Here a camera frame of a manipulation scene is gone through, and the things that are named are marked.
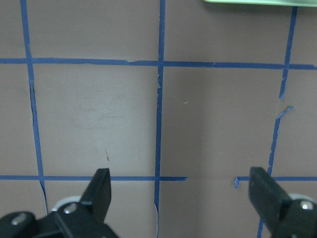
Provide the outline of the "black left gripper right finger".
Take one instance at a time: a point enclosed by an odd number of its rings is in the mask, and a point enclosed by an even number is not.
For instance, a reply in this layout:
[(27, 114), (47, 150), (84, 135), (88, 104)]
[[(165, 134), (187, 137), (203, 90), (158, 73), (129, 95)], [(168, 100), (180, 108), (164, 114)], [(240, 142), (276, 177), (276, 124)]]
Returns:
[(306, 195), (287, 193), (263, 168), (250, 168), (248, 195), (272, 238), (317, 236), (317, 203)]

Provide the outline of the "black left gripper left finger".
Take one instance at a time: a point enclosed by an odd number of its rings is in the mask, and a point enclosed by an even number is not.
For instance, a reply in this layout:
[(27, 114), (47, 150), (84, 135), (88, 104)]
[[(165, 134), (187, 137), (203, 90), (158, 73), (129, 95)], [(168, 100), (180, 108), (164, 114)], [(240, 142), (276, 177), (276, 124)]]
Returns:
[(111, 202), (109, 169), (98, 169), (78, 201), (59, 206), (36, 219), (27, 211), (9, 213), (0, 219), (2, 238), (115, 238), (105, 224)]

